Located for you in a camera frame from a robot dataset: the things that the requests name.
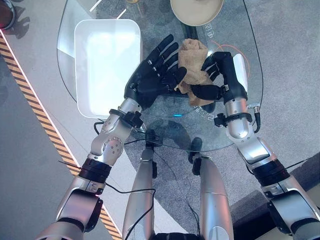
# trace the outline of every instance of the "glass table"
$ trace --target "glass table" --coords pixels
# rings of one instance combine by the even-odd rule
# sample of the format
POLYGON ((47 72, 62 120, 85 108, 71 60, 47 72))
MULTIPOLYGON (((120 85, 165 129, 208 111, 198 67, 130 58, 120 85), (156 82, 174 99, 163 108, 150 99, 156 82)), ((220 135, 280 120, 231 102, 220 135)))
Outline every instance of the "glass table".
MULTIPOLYGON (((249 17, 243 1, 239 0, 225 0, 217 17, 198 27, 181 23, 171 9, 170 0, 67 0, 60 23, 57 59, 64 85, 74 100, 77 99, 74 59, 76 25, 82 20, 116 18, 131 19, 139 25, 143 58, 169 34, 173 34, 180 45, 187 38, 199 39, 208 47, 208 54, 215 51, 242 54, 248 76, 247 103, 261 103, 262 70, 249 17)), ((214 82, 221 86, 222 76, 214 82)), ((187 97, 162 95, 152 107, 142 112, 141 118, 148 129, 154 129, 156 135, 161 137, 163 145, 187 150, 192 139, 200 137, 202 150, 212 151, 232 144, 225 128, 214 124, 214 118, 219 113, 225 113, 223 101, 217 101, 214 111, 208 113, 202 107, 189 106, 187 97)), ((134 131, 131 136, 144 138, 134 131)))

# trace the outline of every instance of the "yellow and black striped tape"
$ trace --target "yellow and black striped tape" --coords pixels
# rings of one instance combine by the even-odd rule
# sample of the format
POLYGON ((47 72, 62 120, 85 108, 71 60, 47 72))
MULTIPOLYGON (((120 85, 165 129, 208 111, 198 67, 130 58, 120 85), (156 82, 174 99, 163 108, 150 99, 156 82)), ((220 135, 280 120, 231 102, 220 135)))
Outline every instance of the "yellow and black striped tape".
MULTIPOLYGON (((51 140, 57 152, 61 156, 62 160, 66 163, 77 165, 74 156, 72 155, 62 136, 58 132, 57 128, 55 127, 46 110, 44 109, 43 105, 41 104, 39 98, 37 97, 37 94, 30 85, 30 82, 24 75, 21 66, 19 65, 17 59, 14 57, 14 53, 12 52, 10 46, 5 40, 5 36, 1 30, 0 54, 3 56, 3 59, 6 62, 8 68, 10 69, 13 78, 18 84, 24 97, 26 98, 27 102, 32 108, 32 111, 41 123, 49 139, 51 140)), ((80 172, 80 170, 74 166, 66 165, 66 167, 70 170, 73 176, 78 175, 80 172)), ((100 219, 104 224, 105 228, 108 230, 109 234, 112 236, 112 239, 122 240, 122 236, 120 235, 119 230, 117 229, 114 221, 108 215, 107 211, 103 208, 101 209, 100 219)))

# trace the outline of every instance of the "white container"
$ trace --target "white container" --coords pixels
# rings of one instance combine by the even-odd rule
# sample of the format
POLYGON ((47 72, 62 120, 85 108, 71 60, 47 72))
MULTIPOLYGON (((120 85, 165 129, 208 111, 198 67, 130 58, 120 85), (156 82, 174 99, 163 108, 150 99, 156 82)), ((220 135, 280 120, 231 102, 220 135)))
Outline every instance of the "white container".
POLYGON ((74 29, 74 54, 78 110, 106 119, 140 63, 140 28, 130 19, 83 20, 74 29))

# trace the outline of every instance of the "tan cloth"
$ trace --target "tan cloth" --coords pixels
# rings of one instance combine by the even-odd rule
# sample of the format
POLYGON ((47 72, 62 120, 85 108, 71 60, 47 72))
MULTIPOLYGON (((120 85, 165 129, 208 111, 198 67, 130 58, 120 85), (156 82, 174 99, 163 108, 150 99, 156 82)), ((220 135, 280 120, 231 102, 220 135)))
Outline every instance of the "tan cloth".
POLYGON ((177 86, 182 94, 188 94, 191 106, 204 106, 213 101, 203 100, 194 95, 190 85, 213 85, 209 75, 201 71, 208 54, 208 48, 199 40, 185 39, 178 51, 178 66, 185 67, 187 73, 177 86))

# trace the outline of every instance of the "black joint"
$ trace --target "black joint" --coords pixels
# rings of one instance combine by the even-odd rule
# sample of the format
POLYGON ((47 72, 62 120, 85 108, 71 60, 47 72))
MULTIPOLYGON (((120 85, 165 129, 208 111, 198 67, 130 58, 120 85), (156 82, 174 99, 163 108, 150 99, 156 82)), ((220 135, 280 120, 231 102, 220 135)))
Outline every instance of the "black joint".
POLYGON ((200 175, 201 162, 202 162, 202 159, 200 157, 194 160, 193 166, 192 166, 193 175, 196 175, 196 176, 200 175))
POLYGON ((58 220, 58 222, 65 222, 65 223, 74 224, 74 225, 76 225, 76 226, 81 230, 81 232, 83 232, 84 229, 85 229, 84 225, 83 225, 80 221, 78 221, 78 220, 76 220, 76 219, 73 219, 73 218, 62 217, 62 218, 60 218, 60 219, 58 220))
POLYGON ((280 232, 284 234, 290 234, 291 231, 289 227, 286 225, 285 221, 277 211, 276 207, 273 205, 272 201, 267 203, 267 208, 269 209, 270 215, 272 220, 274 221, 275 225, 279 229, 280 232))
POLYGON ((152 178, 156 179, 157 176, 158 176, 157 163, 155 161, 152 161, 152 178))
POLYGON ((318 223, 319 220, 318 219, 315 219, 315 218, 305 218, 305 219, 301 219, 299 221, 296 221, 294 222, 292 225, 291 225, 291 231, 293 232, 293 234, 296 233, 296 231, 298 230, 298 228, 302 227, 303 225, 306 225, 306 224, 310 224, 310 223, 318 223))
POLYGON ((261 127, 260 112, 255 112, 254 118, 255 118, 255 122, 256 122, 256 130, 254 131, 254 133, 256 134, 257 132, 259 132, 260 127, 261 127))
POLYGON ((263 187, 281 182, 290 177, 290 174, 278 159, 256 167, 252 172, 263 187))
POLYGON ((111 166, 103 162, 87 158, 85 163, 82 165, 79 177, 103 184, 109 176, 110 170, 111 166))
POLYGON ((115 109, 111 109, 109 111, 109 114, 114 114, 114 115, 118 115, 120 118, 123 118, 125 116, 125 114, 122 111, 119 110, 115 110, 115 109))
POLYGON ((249 121, 249 123, 252 122, 252 116, 250 113, 247 113, 247 112, 241 112, 241 113, 230 115, 225 119, 225 122, 227 124, 233 120, 243 119, 243 118, 246 118, 249 121))
POLYGON ((227 123, 226 123, 226 116, 223 113, 219 113, 213 120, 214 120, 214 125, 216 125, 217 127, 227 127, 227 123))
POLYGON ((144 123, 140 119, 141 113, 136 111, 135 113, 128 111, 124 117, 122 117, 122 120, 124 120, 127 124, 134 128, 140 128, 142 124, 144 123))
POLYGON ((96 202, 94 210, 93 210, 93 212, 91 214, 91 217, 90 217, 87 225, 85 226, 85 229, 84 229, 85 233, 90 232, 97 225, 97 222, 99 220, 99 216, 100 216, 100 213, 101 213, 101 208, 102 208, 102 204, 103 203, 104 203, 104 201, 102 201, 100 198, 96 202))

